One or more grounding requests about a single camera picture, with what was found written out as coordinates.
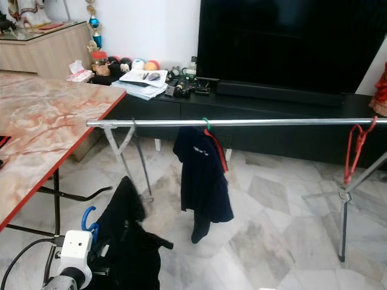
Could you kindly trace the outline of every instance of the table top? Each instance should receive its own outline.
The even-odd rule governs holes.
[[[124,89],[0,74],[0,231],[124,96]]]
[[[34,31],[26,28],[17,28],[14,31],[5,30],[2,35],[0,35],[0,41],[2,40],[16,40],[16,41],[29,41],[41,36],[48,35],[52,32],[59,31],[68,27],[75,26],[77,24],[84,23],[82,22],[64,22],[62,26],[50,29],[50,30],[40,30],[39,28],[34,28]]]

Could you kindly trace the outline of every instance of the tv screen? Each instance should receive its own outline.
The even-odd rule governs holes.
[[[355,92],[387,32],[387,0],[202,0],[198,77]]]

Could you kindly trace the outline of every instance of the black cable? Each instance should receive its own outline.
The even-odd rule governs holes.
[[[42,243],[42,242],[53,242],[54,239],[40,239],[40,240],[36,240],[34,242],[32,242],[31,244],[29,244],[28,246],[26,246],[17,256],[16,258],[13,259],[11,265],[9,265],[8,269],[6,270],[5,274],[4,274],[4,277],[2,279],[2,282],[1,282],[1,287],[0,287],[0,290],[4,290],[5,289],[5,283],[7,281],[7,277],[9,275],[9,273],[11,272],[12,270],[12,267],[15,265],[15,263],[19,260],[19,258],[29,249],[31,248],[33,245],[36,245],[37,243]]]

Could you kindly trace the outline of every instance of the black tv stand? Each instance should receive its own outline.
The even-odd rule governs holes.
[[[118,120],[200,120],[270,118],[371,118],[371,99],[365,95],[346,95],[339,107],[315,106],[261,98],[219,95],[195,95],[173,98],[159,95],[145,101],[127,95],[107,118]],[[287,156],[326,163],[344,164],[351,126],[268,126],[215,127],[223,148]],[[139,135],[173,140],[176,127],[140,127]],[[385,127],[376,126],[368,135],[359,161],[369,167],[386,150]]]
[[[343,105],[345,99],[343,94],[298,91],[295,89],[269,87],[257,83],[229,82],[225,80],[218,82],[216,92],[220,95],[264,98],[332,107]]]

